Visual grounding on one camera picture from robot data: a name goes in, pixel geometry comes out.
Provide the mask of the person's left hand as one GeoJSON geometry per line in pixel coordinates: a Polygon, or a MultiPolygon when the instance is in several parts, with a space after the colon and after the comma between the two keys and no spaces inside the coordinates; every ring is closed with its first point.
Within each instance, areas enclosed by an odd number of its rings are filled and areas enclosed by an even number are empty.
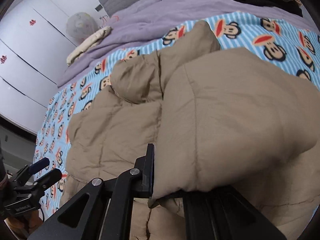
{"type": "Polygon", "coordinates": [[[39,214],[39,210],[34,210],[18,218],[9,216],[5,222],[18,239],[27,239],[43,224],[43,215],[39,214]]]}

